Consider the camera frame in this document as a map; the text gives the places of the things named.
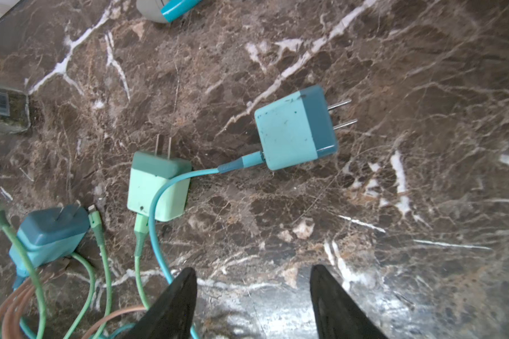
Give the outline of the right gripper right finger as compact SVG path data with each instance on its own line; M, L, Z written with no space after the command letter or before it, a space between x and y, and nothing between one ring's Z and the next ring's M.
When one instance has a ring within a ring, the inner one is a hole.
M323 265L310 273L310 296L319 338L386 338Z

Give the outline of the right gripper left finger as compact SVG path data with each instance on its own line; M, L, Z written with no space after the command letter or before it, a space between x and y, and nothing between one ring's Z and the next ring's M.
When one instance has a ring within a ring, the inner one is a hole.
M126 338L189 338L197 302L197 276L185 268Z

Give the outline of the green charger plug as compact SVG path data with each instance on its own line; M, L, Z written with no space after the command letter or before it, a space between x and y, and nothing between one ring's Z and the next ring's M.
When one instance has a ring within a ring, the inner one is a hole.
M171 179L191 171L191 162L173 158L171 144L166 144L165 138L158 134L153 151L137 151L134 154L127 208L143 216L149 216L149 208L157 191ZM183 180L163 193L156 207L156 220L168 222L184 213L189 183L189 179Z

